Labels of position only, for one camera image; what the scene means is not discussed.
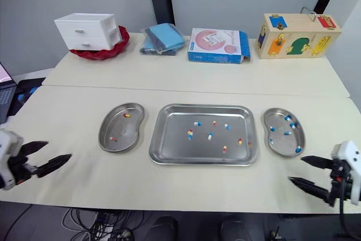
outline cardboard box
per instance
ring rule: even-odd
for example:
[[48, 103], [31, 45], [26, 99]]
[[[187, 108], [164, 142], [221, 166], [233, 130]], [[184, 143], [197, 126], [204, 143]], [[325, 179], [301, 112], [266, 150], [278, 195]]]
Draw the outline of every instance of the cardboard box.
[[188, 47], [192, 62], [236, 63], [250, 58], [247, 34], [239, 30], [193, 28]]

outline folded blue towel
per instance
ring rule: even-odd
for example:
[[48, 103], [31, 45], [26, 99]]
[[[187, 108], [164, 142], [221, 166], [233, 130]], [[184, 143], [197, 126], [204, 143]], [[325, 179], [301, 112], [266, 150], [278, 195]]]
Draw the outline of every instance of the folded blue towel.
[[161, 54], [158, 54], [155, 48], [153, 47], [153, 44], [149, 40], [148, 37], [145, 38], [140, 50], [142, 54], [148, 54], [148, 55], [166, 55], [166, 56], [174, 56], [177, 53], [177, 49], [172, 49], [169, 51], [164, 51]]
[[146, 28], [144, 34], [159, 54], [164, 51], [179, 49], [184, 45], [182, 35], [173, 24], [154, 25]]

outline wooden toy box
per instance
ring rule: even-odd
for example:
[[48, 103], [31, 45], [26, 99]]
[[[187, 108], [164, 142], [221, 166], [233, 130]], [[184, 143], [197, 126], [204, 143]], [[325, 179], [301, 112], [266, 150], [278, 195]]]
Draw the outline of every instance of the wooden toy box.
[[256, 48], [261, 59], [319, 58], [340, 34], [330, 15], [264, 14]]

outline printed label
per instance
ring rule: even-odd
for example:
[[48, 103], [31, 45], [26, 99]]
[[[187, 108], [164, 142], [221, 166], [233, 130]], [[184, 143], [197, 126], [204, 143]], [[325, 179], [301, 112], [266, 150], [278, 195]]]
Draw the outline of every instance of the printed label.
[[224, 42], [226, 39], [223, 38], [218, 32], [212, 33], [210, 35], [204, 36], [203, 39], [209, 44], [209, 45], [215, 45], [217, 43]]

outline red plastic basket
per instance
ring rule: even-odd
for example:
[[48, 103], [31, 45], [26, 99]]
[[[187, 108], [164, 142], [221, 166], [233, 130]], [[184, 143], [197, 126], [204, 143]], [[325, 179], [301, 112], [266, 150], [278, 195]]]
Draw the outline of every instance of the red plastic basket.
[[130, 38], [129, 33], [126, 31], [125, 27], [119, 26], [119, 30], [123, 40], [117, 43], [116, 45], [114, 45], [114, 48], [112, 50], [85, 51], [85, 50], [71, 49], [70, 52], [78, 56], [81, 56], [82, 58], [90, 59], [90, 60], [104, 60], [104, 59], [113, 58], [119, 53], [124, 51]]

